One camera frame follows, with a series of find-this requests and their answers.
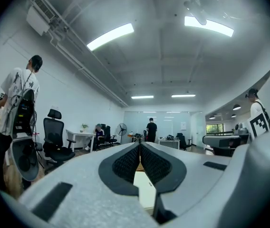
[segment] window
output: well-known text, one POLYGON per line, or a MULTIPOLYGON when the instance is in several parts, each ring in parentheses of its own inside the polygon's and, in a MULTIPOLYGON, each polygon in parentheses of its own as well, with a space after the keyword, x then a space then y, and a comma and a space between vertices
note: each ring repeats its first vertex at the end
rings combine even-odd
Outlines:
POLYGON ((224 132, 224 124, 213 124, 213 125, 206 125, 207 133, 221 133, 224 132))

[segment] fluorescent light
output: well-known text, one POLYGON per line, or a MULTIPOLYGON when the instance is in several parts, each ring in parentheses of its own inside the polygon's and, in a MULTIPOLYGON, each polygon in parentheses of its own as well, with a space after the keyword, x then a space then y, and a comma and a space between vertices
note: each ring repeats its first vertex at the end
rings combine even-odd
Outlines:
POLYGON ((132 99, 148 99, 148 98, 154 98, 153 95, 146 95, 146 96, 132 96, 132 99))
POLYGON ((97 39, 93 40, 92 42, 88 43, 87 47, 91 50, 94 51, 96 48, 104 45, 105 43, 114 40, 118 37, 127 35, 134 32, 132 24, 126 24, 123 26, 120 26, 118 28, 115 28, 106 34, 101 35, 97 39))
POLYGON ((202 28, 202 29, 213 30, 215 32, 219 32, 219 33, 222 33, 224 35, 227 35, 229 37, 231 37, 234 33, 233 29, 231 29, 227 26, 221 25, 219 23, 216 23, 214 21, 210 21, 210 20, 207 20, 206 25, 201 25, 195 17, 191 17, 191 16, 184 17, 184 25, 191 26, 191 27, 198 27, 198 28, 202 28))
POLYGON ((176 97, 194 97, 195 95, 172 95, 172 98, 176 97))

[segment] paper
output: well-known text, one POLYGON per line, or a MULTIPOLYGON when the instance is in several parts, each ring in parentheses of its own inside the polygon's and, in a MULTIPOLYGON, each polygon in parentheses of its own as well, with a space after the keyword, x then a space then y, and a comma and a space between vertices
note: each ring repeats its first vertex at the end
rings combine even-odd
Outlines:
POLYGON ((186 122, 181 122, 181 130, 186 130, 186 122))

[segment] floor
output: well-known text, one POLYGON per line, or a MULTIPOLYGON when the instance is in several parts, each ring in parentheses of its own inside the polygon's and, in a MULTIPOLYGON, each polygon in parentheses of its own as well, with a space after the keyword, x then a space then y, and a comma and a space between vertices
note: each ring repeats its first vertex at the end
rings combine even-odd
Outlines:
MULTIPOLYGON (((205 153, 205 150, 203 150, 200 147, 196 147, 196 146, 192 146, 190 151, 195 152, 195 153, 205 153)), ((87 152, 85 150, 76 150, 74 158, 76 158, 80 155, 83 155, 83 154, 88 154, 88 153, 89 152, 87 152)), ((41 160, 39 158, 39 160, 43 166, 46 166, 46 161, 44 159, 41 160)), ((7 193, 9 195, 11 195, 12 197, 17 199, 23 192, 23 188, 22 188, 22 184, 21 184, 21 176, 20 176, 19 172, 17 171, 12 159, 10 159, 10 166, 7 166, 4 163, 3 168, 4 168, 4 179, 5 179, 7 188, 8 188, 7 193)), ((139 164, 137 171, 144 171, 141 163, 139 164)), ((44 177, 44 170, 43 170, 43 168, 39 168, 38 176, 33 181, 33 183, 37 182, 38 180, 40 180, 43 177, 44 177)))

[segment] person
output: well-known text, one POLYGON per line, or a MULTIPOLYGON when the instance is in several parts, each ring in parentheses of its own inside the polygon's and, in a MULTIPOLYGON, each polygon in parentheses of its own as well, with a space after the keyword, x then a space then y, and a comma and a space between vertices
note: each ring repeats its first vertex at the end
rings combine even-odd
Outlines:
MULTIPOLYGON (((101 129, 101 124, 97 124, 94 128, 93 133, 96 134, 93 142, 93 150, 94 150, 96 146, 102 142, 102 139, 104 140, 105 132, 103 131, 103 129, 101 129)), ((89 151, 91 149, 91 143, 92 141, 90 141, 87 147, 84 148, 86 151, 89 151)))
POLYGON ((258 98, 258 90, 255 88, 251 88, 249 92, 246 94, 246 98, 252 103, 250 108, 251 117, 256 116, 263 112, 263 104, 258 98))
MULTIPOLYGON (((29 88, 34 91, 34 98, 36 101, 40 87, 35 74, 41 68, 42 63, 42 58, 40 56, 33 56, 29 60, 26 68, 21 69, 17 67, 13 69, 1 85, 1 88, 5 93, 3 99, 0 100, 0 108, 4 107, 0 120, 0 190, 3 191, 7 190, 3 173, 5 152, 9 149, 12 142, 11 127, 13 119, 10 117, 11 109, 18 101, 16 95, 21 96, 21 94, 29 88)), ((24 179, 22 179, 22 183, 24 189, 30 186, 30 182, 24 179)))
POLYGON ((148 131, 148 142, 155 142, 156 132, 157 132, 157 125, 153 122, 153 118, 149 119, 149 123, 146 127, 146 130, 148 131))

